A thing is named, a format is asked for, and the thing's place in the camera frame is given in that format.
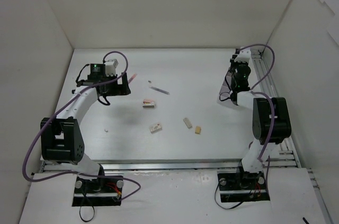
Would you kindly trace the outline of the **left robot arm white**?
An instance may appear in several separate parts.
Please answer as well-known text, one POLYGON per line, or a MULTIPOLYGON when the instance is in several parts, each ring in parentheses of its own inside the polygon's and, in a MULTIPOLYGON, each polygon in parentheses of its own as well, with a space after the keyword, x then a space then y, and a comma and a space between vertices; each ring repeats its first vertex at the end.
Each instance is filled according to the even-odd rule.
POLYGON ((131 93, 126 74, 118 83, 116 68, 118 61, 111 59, 102 64, 86 64, 90 74, 87 79, 76 78, 72 97, 76 100, 62 110, 56 118, 47 123, 44 118, 40 126, 46 127, 41 134, 41 152, 44 160, 60 164, 70 171, 82 174, 87 186, 94 192, 102 191, 106 185, 102 165, 85 154, 85 144, 80 124, 87 111, 95 102, 110 105, 110 96, 126 96, 131 93))

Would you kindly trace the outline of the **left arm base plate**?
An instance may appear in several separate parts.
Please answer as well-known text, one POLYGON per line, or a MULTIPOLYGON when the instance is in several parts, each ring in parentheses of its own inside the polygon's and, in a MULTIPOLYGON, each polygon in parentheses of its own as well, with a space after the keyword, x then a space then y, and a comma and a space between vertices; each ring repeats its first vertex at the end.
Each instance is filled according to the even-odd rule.
POLYGON ((120 206, 122 198, 122 176, 118 179, 97 178, 93 180, 77 177, 74 187, 73 207, 120 206))

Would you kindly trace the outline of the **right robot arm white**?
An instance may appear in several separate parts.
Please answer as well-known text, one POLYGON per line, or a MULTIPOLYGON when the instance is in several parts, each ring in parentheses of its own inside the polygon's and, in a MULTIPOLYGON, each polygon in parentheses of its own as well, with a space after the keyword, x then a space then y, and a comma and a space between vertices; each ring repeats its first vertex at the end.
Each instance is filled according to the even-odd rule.
POLYGON ((248 77, 251 69, 247 61, 230 59, 229 99, 236 106, 252 111, 252 133, 254 140, 245 157, 240 161, 234 175, 237 186, 246 188, 263 171, 264 162, 269 162, 276 145, 291 136, 291 122, 286 99, 270 97, 263 92, 250 89, 248 77))

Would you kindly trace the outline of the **pink highlighter pen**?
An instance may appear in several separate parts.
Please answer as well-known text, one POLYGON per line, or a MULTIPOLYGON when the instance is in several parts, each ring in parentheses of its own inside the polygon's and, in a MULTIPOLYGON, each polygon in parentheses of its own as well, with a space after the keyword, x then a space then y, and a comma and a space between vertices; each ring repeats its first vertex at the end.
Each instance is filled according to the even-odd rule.
POLYGON ((137 76, 137 74, 133 74, 130 78, 129 78, 129 82, 131 82, 133 79, 135 79, 135 77, 137 76))

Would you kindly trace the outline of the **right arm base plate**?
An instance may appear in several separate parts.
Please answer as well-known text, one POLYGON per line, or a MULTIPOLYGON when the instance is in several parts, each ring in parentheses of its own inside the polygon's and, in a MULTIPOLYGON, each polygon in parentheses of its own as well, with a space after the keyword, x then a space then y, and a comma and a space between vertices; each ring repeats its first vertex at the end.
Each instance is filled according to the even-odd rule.
POLYGON ((217 199, 221 203, 270 201, 262 172, 241 176, 240 173, 218 173, 217 199))

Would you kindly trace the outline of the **dark purple pen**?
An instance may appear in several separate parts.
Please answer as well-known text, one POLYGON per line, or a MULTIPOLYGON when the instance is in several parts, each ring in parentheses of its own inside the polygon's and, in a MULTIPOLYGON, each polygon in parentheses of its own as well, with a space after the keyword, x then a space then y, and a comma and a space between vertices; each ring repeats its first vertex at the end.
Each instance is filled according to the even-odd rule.
POLYGON ((157 88, 157 87, 154 87, 154 86, 150 86, 149 88, 152 89, 152 90, 155 90, 157 92, 160 92, 160 93, 163 93, 163 94, 166 94, 166 95, 170 95, 170 93, 168 91, 165 91, 163 89, 160 89, 160 88, 157 88))

